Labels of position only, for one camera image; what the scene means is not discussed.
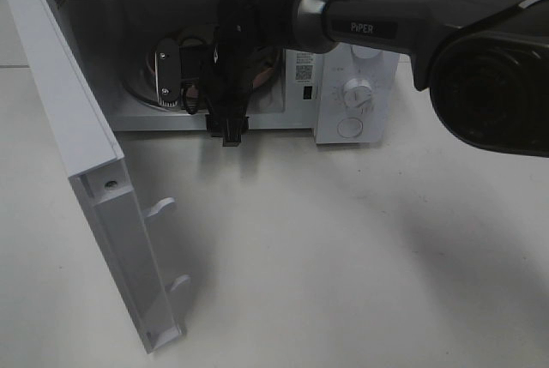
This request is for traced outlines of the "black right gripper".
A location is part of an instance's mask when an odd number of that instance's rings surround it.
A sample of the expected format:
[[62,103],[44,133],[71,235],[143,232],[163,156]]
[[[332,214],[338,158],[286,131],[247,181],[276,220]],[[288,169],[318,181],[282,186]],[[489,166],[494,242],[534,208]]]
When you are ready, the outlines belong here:
[[240,24],[185,27],[178,31],[178,45],[182,109],[190,115],[206,109],[207,132],[222,136],[223,147],[237,147],[262,73],[262,49]]

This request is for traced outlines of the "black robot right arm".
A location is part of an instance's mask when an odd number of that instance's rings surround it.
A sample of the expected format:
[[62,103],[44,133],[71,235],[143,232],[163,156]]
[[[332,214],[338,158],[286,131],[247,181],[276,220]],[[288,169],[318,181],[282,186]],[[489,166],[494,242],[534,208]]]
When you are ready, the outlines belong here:
[[197,81],[207,130],[240,144],[270,51],[340,43],[407,55],[414,86],[466,144],[547,156],[547,0],[220,0]]

